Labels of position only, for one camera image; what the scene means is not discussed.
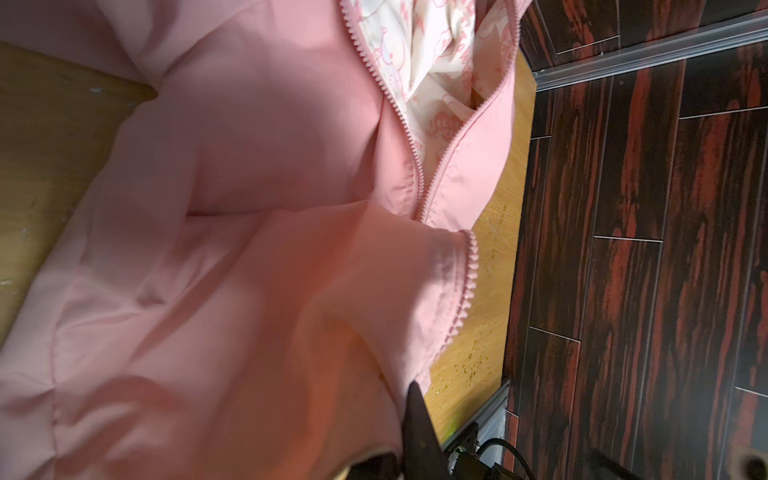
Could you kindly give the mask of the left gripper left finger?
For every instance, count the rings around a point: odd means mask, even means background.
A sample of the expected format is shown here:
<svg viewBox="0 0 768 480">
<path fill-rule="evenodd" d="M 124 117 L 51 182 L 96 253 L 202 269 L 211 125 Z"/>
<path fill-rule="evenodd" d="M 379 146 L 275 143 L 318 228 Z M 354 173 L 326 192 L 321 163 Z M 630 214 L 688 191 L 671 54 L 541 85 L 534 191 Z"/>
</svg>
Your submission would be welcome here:
<svg viewBox="0 0 768 480">
<path fill-rule="evenodd" d="M 398 458 L 393 453 L 371 457 L 350 467 L 347 480 L 397 480 L 401 477 Z"/>
</svg>

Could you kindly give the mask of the pink zip jacket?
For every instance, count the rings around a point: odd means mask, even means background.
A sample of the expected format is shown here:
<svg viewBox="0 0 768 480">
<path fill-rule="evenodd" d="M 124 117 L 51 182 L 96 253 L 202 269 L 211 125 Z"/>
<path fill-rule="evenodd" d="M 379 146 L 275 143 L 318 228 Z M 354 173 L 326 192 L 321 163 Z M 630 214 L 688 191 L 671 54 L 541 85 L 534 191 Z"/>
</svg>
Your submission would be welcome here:
<svg viewBox="0 0 768 480">
<path fill-rule="evenodd" d="M 5 479 L 332 479 L 463 326 L 524 1 L 5 1 L 156 97 L 1 350 Z"/>
</svg>

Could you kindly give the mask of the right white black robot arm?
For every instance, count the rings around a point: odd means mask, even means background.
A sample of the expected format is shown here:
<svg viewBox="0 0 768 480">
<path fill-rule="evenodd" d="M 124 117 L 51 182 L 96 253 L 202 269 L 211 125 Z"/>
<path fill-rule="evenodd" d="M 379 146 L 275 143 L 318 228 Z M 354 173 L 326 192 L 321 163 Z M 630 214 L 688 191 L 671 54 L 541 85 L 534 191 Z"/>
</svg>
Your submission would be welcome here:
<svg viewBox="0 0 768 480">
<path fill-rule="evenodd" d="M 511 443 L 502 438 L 489 438 L 480 444 L 479 432 L 479 424 L 471 422 L 455 435 L 445 448 L 452 479 L 535 479 L 530 466 Z M 521 476 L 498 462 L 493 465 L 484 463 L 481 456 L 493 446 L 499 446 L 506 453 L 511 454 L 520 463 L 524 475 Z M 640 480 L 638 475 L 597 449 L 589 451 L 586 462 L 596 479 Z"/>
</svg>

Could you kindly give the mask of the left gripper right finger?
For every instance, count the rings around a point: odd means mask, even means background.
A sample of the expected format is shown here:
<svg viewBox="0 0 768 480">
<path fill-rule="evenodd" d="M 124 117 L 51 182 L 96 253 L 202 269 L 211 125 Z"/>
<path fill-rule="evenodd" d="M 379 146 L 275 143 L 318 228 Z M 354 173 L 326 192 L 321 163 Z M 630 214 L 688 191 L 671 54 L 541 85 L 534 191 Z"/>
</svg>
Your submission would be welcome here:
<svg viewBox="0 0 768 480">
<path fill-rule="evenodd" d="M 406 480 L 450 479 L 448 459 L 441 449 L 419 384 L 408 387 L 402 422 L 402 472 Z"/>
</svg>

